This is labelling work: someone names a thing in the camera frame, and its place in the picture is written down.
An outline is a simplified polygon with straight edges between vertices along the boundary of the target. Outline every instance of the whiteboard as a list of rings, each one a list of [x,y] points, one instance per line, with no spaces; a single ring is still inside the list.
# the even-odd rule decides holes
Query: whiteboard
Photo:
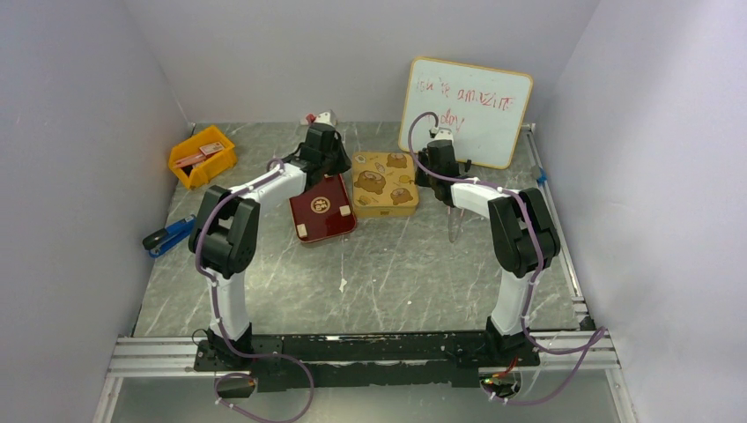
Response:
[[[532,77],[524,73],[417,57],[410,67],[399,148],[408,151],[410,125],[432,111],[439,126],[454,132],[457,160],[504,169],[511,164],[531,91]],[[431,116],[418,122],[412,133],[416,151],[431,141],[432,126]]]

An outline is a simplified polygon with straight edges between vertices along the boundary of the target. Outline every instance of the white backdrop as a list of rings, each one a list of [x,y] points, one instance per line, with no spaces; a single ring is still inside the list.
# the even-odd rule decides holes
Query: white backdrop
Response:
[[[599,0],[126,0],[193,122],[399,121],[410,62],[520,71],[533,122]]]
[[[747,4],[603,1],[538,121],[642,422],[744,421]]]
[[[187,132],[121,1],[0,5],[0,420],[91,421]]]

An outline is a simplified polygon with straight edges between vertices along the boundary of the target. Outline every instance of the whiteboard frame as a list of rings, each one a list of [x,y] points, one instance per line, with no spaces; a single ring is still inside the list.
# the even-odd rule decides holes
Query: whiteboard frame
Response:
[[[508,158],[508,163],[506,163],[503,167],[498,167],[494,165],[488,165],[486,163],[480,163],[478,161],[472,161],[473,165],[483,166],[483,167],[491,167],[493,169],[506,169],[511,166],[511,162],[514,160],[514,152],[516,151],[516,144],[519,141],[519,135],[521,134],[521,125],[524,123],[524,116],[527,114],[527,106],[529,105],[529,99],[532,96],[532,88],[534,87],[535,80],[532,78],[531,75],[521,72],[514,72],[512,70],[504,70],[504,69],[495,69],[495,68],[488,68],[485,66],[477,66],[475,64],[466,64],[466,63],[458,63],[458,62],[451,62],[448,60],[441,60],[441,59],[435,59],[432,57],[424,57],[424,56],[418,56],[415,57],[415,59],[412,60],[412,64],[410,65],[410,75],[407,79],[407,91],[404,95],[404,106],[402,110],[402,120],[400,123],[400,129],[399,129],[399,140],[397,141],[397,145],[399,146],[400,150],[403,152],[410,152],[410,149],[407,147],[407,133],[406,131],[410,130],[410,125],[407,125],[407,128],[405,128],[405,121],[404,117],[407,115],[407,104],[408,100],[410,99],[410,84],[412,83],[412,72],[415,70],[415,62],[418,60],[425,60],[428,62],[437,62],[437,63],[445,63],[445,64],[454,64],[457,66],[465,66],[467,68],[473,68],[473,69],[480,69],[483,71],[493,71],[493,72],[499,72],[499,73],[507,73],[510,75],[516,75],[520,77],[526,77],[529,79],[529,93],[527,94],[527,100],[524,102],[524,110],[521,112],[521,120],[519,121],[519,125],[516,126],[516,135],[514,137],[514,145],[511,147],[511,156]]]

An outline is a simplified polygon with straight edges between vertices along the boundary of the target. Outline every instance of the blue object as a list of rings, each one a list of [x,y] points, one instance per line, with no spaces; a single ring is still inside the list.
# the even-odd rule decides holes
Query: blue object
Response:
[[[547,174],[544,172],[544,169],[539,166],[532,167],[532,176],[534,176],[538,185],[542,185],[547,181]]]
[[[195,227],[195,215],[190,214],[143,238],[143,247],[148,250],[148,256],[153,258],[163,256],[179,241],[187,238],[193,227]]]

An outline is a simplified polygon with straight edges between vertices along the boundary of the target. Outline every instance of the marble table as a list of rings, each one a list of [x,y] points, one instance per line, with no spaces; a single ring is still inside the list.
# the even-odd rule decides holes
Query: marble table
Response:
[[[338,130],[352,155],[399,151],[399,126],[342,122]],[[293,151],[307,129],[297,123],[218,127],[239,156],[234,168],[211,182],[223,187],[264,173],[268,159]],[[535,187],[529,143],[519,139],[508,169],[473,167],[470,173],[511,189]],[[350,173],[344,179],[351,192]],[[167,223],[196,213],[205,189],[178,185]],[[135,336],[188,336],[207,328],[208,290],[194,262],[186,242],[156,260]],[[536,290],[533,330],[578,329],[561,264],[553,261]],[[462,233],[450,243],[446,206],[429,189],[420,189],[418,210],[409,218],[359,219],[352,233],[311,244],[298,240],[290,207],[281,204],[261,220],[257,252],[247,270],[246,303],[254,331],[261,334],[483,329],[500,272],[487,220],[466,212]]]

